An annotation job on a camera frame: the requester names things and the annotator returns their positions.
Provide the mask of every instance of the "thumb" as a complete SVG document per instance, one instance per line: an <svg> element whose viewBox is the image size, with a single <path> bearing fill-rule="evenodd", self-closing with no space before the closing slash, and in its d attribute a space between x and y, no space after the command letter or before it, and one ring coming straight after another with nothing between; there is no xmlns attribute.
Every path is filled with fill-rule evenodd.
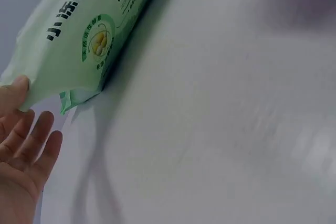
<svg viewBox="0 0 336 224"><path fill-rule="evenodd" d="M0 117L18 109L26 100L29 89L29 79L19 76L12 85L0 87Z"/></svg>

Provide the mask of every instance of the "light green packaging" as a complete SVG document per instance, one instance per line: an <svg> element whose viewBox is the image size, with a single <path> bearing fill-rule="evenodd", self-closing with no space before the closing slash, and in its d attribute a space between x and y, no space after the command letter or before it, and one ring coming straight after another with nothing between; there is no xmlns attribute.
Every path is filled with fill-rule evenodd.
<svg viewBox="0 0 336 224"><path fill-rule="evenodd" d="M23 111L55 93L62 113L87 101L101 92L145 2L42 0L17 37L1 84L29 77Z"/></svg>

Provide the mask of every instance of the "white surface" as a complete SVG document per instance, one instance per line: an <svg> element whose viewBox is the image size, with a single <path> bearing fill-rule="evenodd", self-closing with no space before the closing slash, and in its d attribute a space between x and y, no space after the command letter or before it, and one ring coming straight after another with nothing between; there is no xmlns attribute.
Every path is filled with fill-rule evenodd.
<svg viewBox="0 0 336 224"><path fill-rule="evenodd" d="M335 4L152 0L42 223L335 223Z"/></svg>

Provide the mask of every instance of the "hand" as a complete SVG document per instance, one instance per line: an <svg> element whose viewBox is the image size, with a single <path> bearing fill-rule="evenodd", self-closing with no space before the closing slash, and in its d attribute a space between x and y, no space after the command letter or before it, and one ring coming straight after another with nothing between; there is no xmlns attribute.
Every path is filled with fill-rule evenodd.
<svg viewBox="0 0 336 224"><path fill-rule="evenodd" d="M25 101L28 87L27 77L0 87L0 223L33 223L39 195L61 148L62 134L52 132L38 158L54 116L43 112L28 136L34 111L17 109Z"/></svg>

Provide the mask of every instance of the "gray background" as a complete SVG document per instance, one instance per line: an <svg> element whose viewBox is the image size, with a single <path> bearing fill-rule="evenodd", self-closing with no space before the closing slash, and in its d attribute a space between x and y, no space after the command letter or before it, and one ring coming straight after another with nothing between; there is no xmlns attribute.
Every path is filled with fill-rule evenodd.
<svg viewBox="0 0 336 224"><path fill-rule="evenodd" d="M0 0L0 72L2 72L9 63L15 46L17 33L21 27L24 26L27 18L30 16L39 1L40 0ZM39 114L43 110L53 112L55 115L54 129L59 130L62 128L65 116L61 116L59 114L60 102L57 95L35 105L33 109L36 114ZM41 209L40 204L37 208L35 224L39 223Z"/></svg>

